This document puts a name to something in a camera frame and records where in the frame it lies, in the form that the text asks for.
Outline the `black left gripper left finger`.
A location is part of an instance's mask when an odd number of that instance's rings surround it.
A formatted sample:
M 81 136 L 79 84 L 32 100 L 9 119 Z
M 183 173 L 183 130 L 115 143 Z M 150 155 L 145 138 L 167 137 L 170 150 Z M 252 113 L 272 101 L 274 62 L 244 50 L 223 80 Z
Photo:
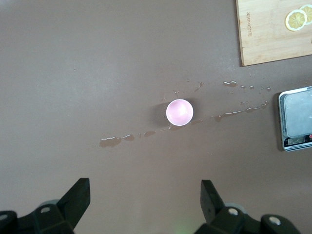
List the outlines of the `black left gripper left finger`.
M 35 233 L 73 234 L 89 205 L 90 179 L 80 178 L 57 203 L 33 211 Z

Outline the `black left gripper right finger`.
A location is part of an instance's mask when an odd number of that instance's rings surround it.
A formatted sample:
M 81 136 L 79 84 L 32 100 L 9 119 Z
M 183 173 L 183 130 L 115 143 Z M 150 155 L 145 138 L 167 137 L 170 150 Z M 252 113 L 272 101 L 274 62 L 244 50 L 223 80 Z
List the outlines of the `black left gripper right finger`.
M 261 223 L 240 208 L 227 206 L 210 180 L 201 181 L 200 205 L 206 222 L 196 234 L 259 234 Z

